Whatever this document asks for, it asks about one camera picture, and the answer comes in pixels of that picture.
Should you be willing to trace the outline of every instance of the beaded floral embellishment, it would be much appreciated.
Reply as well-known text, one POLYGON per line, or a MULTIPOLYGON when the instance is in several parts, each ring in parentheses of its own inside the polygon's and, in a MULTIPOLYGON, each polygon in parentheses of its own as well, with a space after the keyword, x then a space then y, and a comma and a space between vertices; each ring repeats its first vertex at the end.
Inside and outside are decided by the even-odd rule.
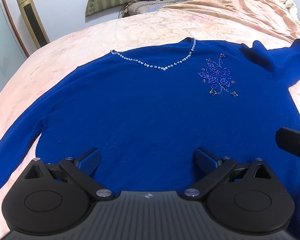
MULTIPOLYGON (((221 59, 225 57, 225 54, 221 53, 218 63, 208 58, 207 67, 201 69, 204 72, 198 73, 203 78, 202 82, 211 84, 210 94, 212 96, 220 94, 223 90, 230 93, 227 88, 231 87, 231 84, 235 84, 235 81, 231 81, 230 71, 222 67, 223 62, 221 59)), ((231 92, 230 95, 233 97, 238 96, 235 91, 231 92)))

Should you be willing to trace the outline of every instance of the gold tower fan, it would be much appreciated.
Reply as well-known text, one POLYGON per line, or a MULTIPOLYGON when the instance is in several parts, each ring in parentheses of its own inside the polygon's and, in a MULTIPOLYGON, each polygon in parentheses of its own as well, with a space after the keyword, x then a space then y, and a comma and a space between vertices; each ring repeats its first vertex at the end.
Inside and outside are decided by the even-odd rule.
POLYGON ((36 47, 39 49, 50 43, 33 0, 17 0, 17 3, 36 47))

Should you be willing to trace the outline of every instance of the peach blanket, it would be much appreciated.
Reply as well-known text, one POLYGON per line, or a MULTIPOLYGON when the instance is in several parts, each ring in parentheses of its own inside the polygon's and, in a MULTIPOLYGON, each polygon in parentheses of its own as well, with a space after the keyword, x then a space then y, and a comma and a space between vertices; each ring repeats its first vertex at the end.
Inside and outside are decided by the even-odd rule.
MULTIPOLYGON (((0 93, 0 139, 25 109, 77 66, 102 57, 110 49, 125 51, 186 37, 248 46, 259 40, 267 49, 274 49, 288 47, 300 38, 300 27, 269 0, 198 0, 66 35, 32 54, 0 93)), ((300 81, 290 93, 300 112, 300 81)), ((0 239, 9 232, 1 212, 2 200, 35 157, 38 140, 0 190, 0 239)))

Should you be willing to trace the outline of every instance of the metal screw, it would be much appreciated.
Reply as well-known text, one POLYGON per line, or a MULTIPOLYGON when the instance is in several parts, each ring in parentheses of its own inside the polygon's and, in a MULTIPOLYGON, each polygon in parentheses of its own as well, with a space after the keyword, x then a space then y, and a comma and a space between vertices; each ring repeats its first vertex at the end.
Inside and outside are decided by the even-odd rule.
POLYGON ((97 194, 98 197, 110 197, 112 192, 109 189, 103 188, 103 189, 99 189, 96 192, 96 194, 97 194))
POLYGON ((188 197, 196 197, 200 194, 200 191, 195 188, 188 188, 184 191, 184 193, 188 197))

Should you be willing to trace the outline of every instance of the beaded neckline trim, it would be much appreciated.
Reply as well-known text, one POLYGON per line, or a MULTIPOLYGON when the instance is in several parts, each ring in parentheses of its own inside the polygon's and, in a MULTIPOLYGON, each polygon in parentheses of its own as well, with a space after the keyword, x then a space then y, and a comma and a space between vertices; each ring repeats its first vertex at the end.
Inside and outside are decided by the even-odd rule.
POLYGON ((119 57, 121 57, 121 58, 123 58, 123 59, 125 59, 125 60, 135 61, 135 62, 137 62, 137 63, 139 63, 139 64, 141 64, 141 65, 144 65, 144 66, 146 66, 146 67, 156 68, 156 69, 161 69, 161 70, 167 70, 168 68, 171 68, 171 67, 173 67, 173 66, 176 66, 176 65, 178 65, 178 64, 180 64, 180 63, 182 63, 182 62, 185 62, 187 59, 189 59, 189 58, 191 57, 192 52, 194 51, 194 48, 195 48, 195 44, 196 44, 196 39, 195 39, 195 38, 192 38, 192 40, 193 40, 192 48, 191 48, 191 50, 189 51, 189 53, 188 53, 188 55, 187 55, 186 57, 184 57, 182 60, 179 60, 179 61, 177 61, 177 62, 174 62, 174 63, 172 63, 172 64, 170 64, 170 65, 168 65, 168 66, 164 66, 164 67, 162 67, 162 66, 154 66, 154 65, 148 64, 148 63, 143 62, 143 61, 138 60, 138 59, 125 57, 125 56, 122 55, 120 52, 117 52, 117 51, 115 51, 115 50, 113 50, 113 49, 112 49, 110 52, 111 52, 111 54, 113 54, 113 55, 118 55, 119 57))

